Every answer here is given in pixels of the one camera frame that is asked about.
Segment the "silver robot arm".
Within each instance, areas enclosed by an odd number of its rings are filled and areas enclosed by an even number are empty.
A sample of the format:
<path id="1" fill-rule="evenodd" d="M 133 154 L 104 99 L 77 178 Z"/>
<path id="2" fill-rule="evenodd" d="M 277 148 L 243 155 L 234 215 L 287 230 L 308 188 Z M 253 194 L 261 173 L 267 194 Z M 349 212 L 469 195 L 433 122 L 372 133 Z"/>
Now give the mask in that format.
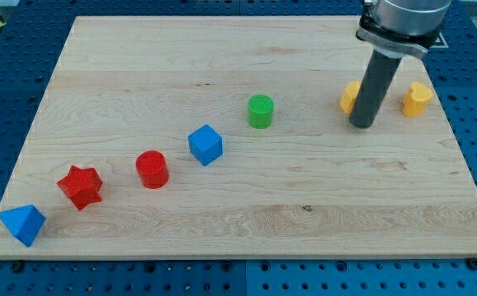
<path id="1" fill-rule="evenodd" d="M 356 37 L 389 58 L 423 59 L 442 30 L 451 0 L 367 0 Z"/>

